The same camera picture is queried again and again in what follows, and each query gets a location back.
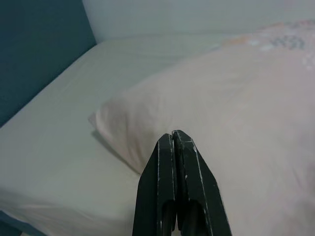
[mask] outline white wall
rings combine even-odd
[[[315,18],[315,0],[83,0],[97,42],[143,34],[242,33]]]

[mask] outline bed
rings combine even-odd
[[[70,59],[57,64],[55,76],[44,75],[46,82],[28,92],[24,103],[73,64],[0,129],[1,220],[34,236],[131,235],[139,175],[88,117],[116,93],[213,50],[227,36],[174,33],[96,46],[94,39],[82,42]],[[21,81],[16,84],[23,88]],[[23,106],[17,103],[7,117]]]

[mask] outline white pillowcase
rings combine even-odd
[[[143,81],[105,103],[96,128],[138,172],[161,135],[182,129],[217,179],[234,236],[312,236],[315,67],[306,46],[270,44],[267,32]]]

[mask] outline black clamp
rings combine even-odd
[[[217,182],[193,140],[164,134],[144,169],[132,236],[232,236]]]

